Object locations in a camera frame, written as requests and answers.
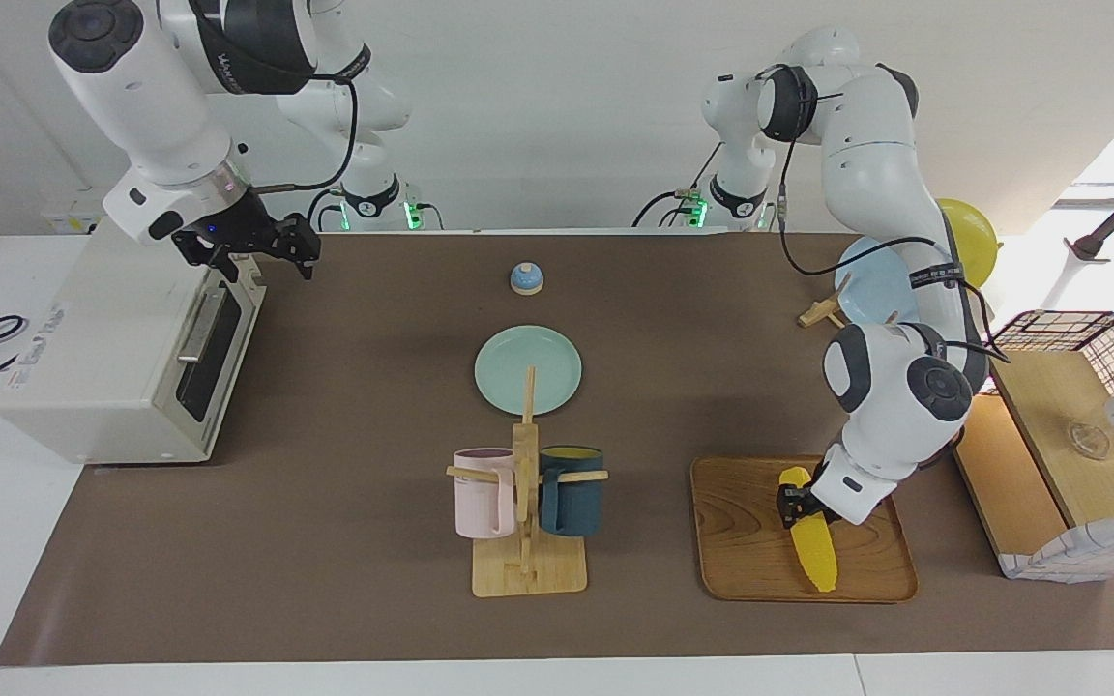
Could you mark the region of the glass oven door with handle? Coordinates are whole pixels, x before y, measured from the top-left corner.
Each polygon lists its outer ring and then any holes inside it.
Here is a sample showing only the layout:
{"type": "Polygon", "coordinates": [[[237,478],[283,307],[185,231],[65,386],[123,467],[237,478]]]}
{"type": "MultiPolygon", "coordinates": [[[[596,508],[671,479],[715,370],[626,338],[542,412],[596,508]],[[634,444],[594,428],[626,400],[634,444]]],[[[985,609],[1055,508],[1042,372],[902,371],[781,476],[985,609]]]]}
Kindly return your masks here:
{"type": "Polygon", "coordinates": [[[156,447],[163,464],[208,461],[247,352],[265,287],[255,259],[238,254],[231,263],[238,269],[233,282],[217,269],[203,269],[166,352],[154,398],[172,427],[156,447]]]}

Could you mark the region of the wooden mug rack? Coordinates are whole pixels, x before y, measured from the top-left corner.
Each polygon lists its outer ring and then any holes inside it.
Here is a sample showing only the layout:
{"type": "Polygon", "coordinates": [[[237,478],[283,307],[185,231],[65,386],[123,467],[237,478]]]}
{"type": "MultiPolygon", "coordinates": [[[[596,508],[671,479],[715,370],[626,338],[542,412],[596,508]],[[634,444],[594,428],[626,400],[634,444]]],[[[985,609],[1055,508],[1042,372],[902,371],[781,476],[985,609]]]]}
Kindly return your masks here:
{"type": "Polygon", "coordinates": [[[514,535],[473,541],[470,586],[477,598],[580,592],[585,545],[539,526],[539,429],[532,422],[536,367],[527,367],[521,422],[514,424],[514,535]]]}

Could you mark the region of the light blue plate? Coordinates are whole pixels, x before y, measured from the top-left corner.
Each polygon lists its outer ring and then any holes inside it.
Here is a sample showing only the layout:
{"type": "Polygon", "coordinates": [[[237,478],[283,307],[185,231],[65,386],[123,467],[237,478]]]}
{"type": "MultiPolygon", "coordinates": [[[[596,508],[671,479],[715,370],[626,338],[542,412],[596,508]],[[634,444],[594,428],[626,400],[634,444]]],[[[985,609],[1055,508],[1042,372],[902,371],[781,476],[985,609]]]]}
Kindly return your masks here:
{"type": "Polygon", "coordinates": [[[833,275],[833,290],[849,275],[838,303],[853,323],[885,323],[896,313],[898,323],[920,321],[916,296],[909,282],[909,268],[892,247],[841,266],[833,275]]]}

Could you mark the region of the yellow corn cob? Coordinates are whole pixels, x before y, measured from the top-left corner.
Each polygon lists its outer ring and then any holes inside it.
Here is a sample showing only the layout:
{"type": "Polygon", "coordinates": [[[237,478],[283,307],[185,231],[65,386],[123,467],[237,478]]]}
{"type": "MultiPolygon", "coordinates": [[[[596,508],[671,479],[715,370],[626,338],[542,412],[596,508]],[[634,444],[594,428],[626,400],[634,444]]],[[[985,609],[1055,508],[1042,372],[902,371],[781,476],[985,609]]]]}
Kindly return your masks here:
{"type": "MultiPolygon", "coordinates": [[[[779,473],[779,486],[804,486],[810,481],[804,467],[791,467],[779,473]]],[[[795,547],[797,558],[807,578],[818,592],[831,592],[838,582],[838,559],[830,530],[822,516],[813,516],[786,530],[795,547]]]]}

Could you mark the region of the small clear glass dish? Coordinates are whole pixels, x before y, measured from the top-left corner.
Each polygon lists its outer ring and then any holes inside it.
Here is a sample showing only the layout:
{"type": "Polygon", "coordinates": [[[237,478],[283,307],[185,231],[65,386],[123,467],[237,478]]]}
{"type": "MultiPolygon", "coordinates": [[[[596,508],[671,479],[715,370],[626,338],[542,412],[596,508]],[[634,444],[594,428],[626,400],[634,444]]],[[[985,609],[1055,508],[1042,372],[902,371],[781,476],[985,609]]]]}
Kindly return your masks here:
{"type": "Polygon", "coordinates": [[[1071,445],[1077,450],[1079,455],[1093,459],[1093,461],[1105,461],[1108,458],[1111,440],[1108,432],[1102,428],[1084,421],[1071,421],[1066,431],[1071,439],[1071,445]]]}

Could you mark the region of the dark blue mug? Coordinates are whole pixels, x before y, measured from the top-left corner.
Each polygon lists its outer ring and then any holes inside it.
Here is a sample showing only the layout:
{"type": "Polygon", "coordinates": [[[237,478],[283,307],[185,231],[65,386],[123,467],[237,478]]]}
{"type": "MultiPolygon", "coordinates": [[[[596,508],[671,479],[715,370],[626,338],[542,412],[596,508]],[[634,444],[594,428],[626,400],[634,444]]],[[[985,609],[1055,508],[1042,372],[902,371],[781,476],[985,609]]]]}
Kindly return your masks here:
{"type": "Polygon", "coordinates": [[[597,447],[543,447],[540,526],[545,533],[586,537],[600,529],[602,481],[560,481],[561,473],[604,470],[597,447]]]}

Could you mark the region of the brown table mat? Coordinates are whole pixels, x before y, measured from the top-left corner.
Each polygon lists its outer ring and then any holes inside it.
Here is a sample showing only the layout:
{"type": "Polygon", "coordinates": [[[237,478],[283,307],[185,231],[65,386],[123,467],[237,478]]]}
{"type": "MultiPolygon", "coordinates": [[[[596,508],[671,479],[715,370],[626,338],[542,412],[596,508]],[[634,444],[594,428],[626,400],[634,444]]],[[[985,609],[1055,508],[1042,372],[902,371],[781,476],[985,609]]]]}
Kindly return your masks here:
{"type": "Polygon", "coordinates": [[[211,462],[85,470],[0,665],[1114,648],[1114,580],[1004,578],[952,462],[895,496],[909,602],[703,590],[690,463],[819,453],[846,419],[830,331],[797,326],[831,283],[773,235],[332,235],[313,281],[262,274],[211,462]],[[539,294],[510,287],[522,261],[539,294]],[[522,323],[582,354],[539,428],[604,450],[604,523],[584,592],[477,599],[444,468],[510,440],[472,370],[522,323]]]}

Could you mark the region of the white checkered cloth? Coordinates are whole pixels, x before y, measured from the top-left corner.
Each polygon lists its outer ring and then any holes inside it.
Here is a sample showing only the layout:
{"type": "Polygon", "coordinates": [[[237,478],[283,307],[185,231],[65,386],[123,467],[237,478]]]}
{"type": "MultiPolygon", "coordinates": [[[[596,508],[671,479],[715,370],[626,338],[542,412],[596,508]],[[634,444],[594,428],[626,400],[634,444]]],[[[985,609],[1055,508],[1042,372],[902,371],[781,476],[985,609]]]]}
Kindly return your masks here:
{"type": "Polygon", "coordinates": [[[1114,518],[1074,526],[1033,553],[999,553],[1009,580],[1083,584],[1114,577],[1114,518]]]}

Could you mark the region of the yellow plate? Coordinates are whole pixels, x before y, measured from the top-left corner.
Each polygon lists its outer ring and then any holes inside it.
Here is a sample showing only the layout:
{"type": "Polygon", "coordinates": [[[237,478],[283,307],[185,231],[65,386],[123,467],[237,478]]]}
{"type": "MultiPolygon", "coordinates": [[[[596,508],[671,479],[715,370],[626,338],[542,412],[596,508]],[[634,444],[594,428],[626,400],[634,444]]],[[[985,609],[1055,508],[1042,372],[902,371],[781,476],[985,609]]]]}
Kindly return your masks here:
{"type": "Polygon", "coordinates": [[[941,197],[936,202],[952,229],[960,263],[967,280],[977,290],[990,278],[1001,244],[983,210],[964,200],[941,197]]]}

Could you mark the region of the brown wooden tray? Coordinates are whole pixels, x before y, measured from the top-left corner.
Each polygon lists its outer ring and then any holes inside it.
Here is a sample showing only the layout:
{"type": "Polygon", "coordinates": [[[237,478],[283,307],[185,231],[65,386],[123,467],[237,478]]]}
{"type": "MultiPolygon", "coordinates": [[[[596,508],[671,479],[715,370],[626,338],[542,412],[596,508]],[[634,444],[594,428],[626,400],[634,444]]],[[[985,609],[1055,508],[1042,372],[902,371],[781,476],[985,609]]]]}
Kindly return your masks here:
{"type": "Polygon", "coordinates": [[[703,455],[688,468],[698,568],[709,594],[730,602],[907,602],[919,578],[892,501],[863,525],[831,526],[836,589],[821,592],[801,568],[776,512],[782,471],[813,472],[818,455],[703,455]]]}

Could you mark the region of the light green plate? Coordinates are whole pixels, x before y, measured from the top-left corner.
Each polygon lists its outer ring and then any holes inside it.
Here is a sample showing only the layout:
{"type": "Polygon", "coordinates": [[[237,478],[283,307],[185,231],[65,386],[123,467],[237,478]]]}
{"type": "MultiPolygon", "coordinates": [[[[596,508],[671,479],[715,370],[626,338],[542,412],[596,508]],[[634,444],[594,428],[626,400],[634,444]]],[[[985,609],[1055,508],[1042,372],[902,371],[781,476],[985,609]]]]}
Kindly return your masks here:
{"type": "Polygon", "coordinates": [[[539,325],[514,326],[488,339],[473,362],[473,379],[487,404],[521,416],[530,367],[536,371],[535,415],[560,409],[582,383],[578,349],[560,332],[539,325]]]}

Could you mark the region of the wooden plate rack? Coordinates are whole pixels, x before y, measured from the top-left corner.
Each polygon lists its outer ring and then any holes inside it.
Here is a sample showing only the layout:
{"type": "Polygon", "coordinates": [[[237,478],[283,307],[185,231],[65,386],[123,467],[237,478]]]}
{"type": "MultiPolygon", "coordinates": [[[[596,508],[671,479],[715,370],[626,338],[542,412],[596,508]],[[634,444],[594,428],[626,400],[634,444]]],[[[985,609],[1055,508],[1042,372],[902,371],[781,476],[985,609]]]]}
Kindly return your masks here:
{"type": "Polygon", "coordinates": [[[831,322],[837,330],[846,329],[849,323],[858,323],[858,320],[841,318],[841,303],[839,295],[832,295],[810,305],[804,313],[797,317],[797,323],[802,329],[809,329],[819,322],[831,322]]]}

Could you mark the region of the pink mug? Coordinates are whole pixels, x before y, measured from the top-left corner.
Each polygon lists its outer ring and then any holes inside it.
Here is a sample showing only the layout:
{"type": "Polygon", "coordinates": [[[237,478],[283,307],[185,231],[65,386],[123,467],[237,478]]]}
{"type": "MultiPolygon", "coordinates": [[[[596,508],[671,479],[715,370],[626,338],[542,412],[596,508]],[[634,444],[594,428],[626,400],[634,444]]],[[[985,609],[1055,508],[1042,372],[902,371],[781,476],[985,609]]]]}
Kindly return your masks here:
{"type": "Polygon", "coordinates": [[[514,451],[507,447],[461,449],[453,453],[453,464],[490,476],[490,480],[455,477],[456,533],[473,540],[514,535],[514,451]]]}

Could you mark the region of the white toaster oven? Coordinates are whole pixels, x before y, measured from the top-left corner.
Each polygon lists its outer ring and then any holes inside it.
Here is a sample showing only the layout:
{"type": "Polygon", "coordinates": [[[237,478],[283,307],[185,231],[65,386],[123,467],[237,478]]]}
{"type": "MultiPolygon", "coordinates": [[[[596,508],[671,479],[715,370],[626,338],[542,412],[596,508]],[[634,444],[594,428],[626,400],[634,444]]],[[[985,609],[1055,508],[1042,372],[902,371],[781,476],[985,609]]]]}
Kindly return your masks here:
{"type": "Polygon", "coordinates": [[[0,418],[75,464],[163,464],[154,404],[166,352],[208,266],[105,217],[0,391],[0,418]]]}

